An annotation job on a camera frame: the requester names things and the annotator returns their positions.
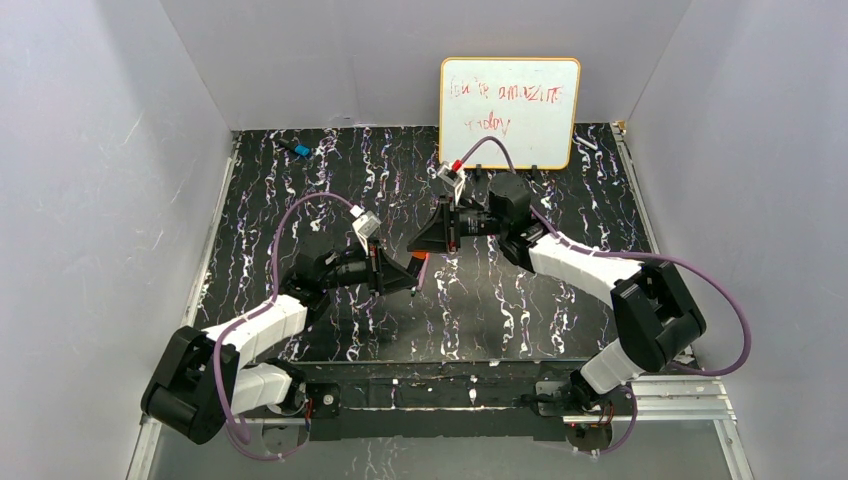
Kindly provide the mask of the black orange highlighter pen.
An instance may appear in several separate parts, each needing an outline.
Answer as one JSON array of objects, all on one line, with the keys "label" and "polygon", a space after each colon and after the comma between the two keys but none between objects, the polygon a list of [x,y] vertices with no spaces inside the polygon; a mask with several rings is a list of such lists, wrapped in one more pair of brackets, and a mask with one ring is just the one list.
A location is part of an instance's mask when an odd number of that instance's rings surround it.
[{"label": "black orange highlighter pen", "polygon": [[415,278],[418,278],[418,274],[419,274],[419,272],[420,272],[420,269],[421,269],[421,266],[422,266],[423,260],[424,260],[424,259],[414,258],[414,257],[412,257],[412,255],[411,255],[411,258],[410,258],[410,260],[409,260],[409,262],[408,262],[408,264],[407,264],[407,268],[406,268],[407,272],[408,272],[411,276],[413,276],[413,277],[415,277]]}]

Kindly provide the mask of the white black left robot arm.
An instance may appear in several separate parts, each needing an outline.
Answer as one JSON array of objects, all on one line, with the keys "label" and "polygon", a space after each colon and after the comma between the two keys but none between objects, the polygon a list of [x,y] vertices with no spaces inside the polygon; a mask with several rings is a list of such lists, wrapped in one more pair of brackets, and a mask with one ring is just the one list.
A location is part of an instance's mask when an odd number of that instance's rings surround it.
[{"label": "white black left robot arm", "polygon": [[224,324],[175,331],[142,394],[142,412],[198,445],[222,428],[247,441],[239,415],[307,402],[301,370],[258,356],[319,320],[338,288],[363,285],[374,296],[416,290],[426,261],[426,254],[415,252],[401,265],[377,239],[298,253],[276,297]]}]

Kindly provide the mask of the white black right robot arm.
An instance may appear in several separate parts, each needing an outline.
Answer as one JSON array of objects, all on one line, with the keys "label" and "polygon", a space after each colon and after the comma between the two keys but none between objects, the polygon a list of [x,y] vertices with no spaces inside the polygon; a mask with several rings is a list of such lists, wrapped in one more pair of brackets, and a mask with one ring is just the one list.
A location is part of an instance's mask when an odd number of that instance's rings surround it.
[{"label": "white black right robot arm", "polygon": [[439,197],[407,245],[410,253],[448,254],[464,237],[492,236],[504,258],[528,272],[569,283],[608,305],[618,337],[571,372],[551,394],[530,400],[588,410],[644,373],[657,373],[706,331],[706,321],[676,266],[592,252],[550,229],[533,210],[531,191],[513,173],[495,175],[488,202]]}]

